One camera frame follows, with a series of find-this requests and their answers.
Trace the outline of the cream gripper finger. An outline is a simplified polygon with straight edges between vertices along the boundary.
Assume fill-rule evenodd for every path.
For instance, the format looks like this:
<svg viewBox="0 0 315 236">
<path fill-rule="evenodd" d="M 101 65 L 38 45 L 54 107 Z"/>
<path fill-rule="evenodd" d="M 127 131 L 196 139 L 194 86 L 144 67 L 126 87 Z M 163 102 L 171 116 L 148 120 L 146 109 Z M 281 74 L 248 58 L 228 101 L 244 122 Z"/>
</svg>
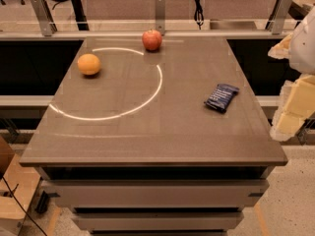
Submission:
<svg viewBox="0 0 315 236">
<path fill-rule="evenodd" d="M 272 120 L 271 137 L 278 142 L 289 140 L 314 113 L 315 76 L 302 74 L 294 82 L 285 81 Z"/>
<path fill-rule="evenodd" d="M 292 34 L 290 33 L 269 50 L 268 56 L 275 59 L 288 59 L 291 38 Z"/>
</svg>

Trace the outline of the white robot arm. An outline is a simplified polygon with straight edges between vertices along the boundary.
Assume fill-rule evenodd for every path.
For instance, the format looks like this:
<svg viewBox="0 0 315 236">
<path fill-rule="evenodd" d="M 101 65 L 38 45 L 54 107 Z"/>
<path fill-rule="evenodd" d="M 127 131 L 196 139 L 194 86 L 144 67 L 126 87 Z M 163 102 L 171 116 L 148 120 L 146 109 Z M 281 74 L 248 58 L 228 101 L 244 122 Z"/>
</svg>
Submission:
<svg viewBox="0 0 315 236">
<path fill-rule="evenodd" d="M 284 82 L 272 120 L 271 137 L 284 142 L 315 113 L 315 8 L 293 33 L 274 45 L 268 55 L 275 59 L 286 58 L 290 68 L 300 73 L 294 82 Z"/>
</svg>

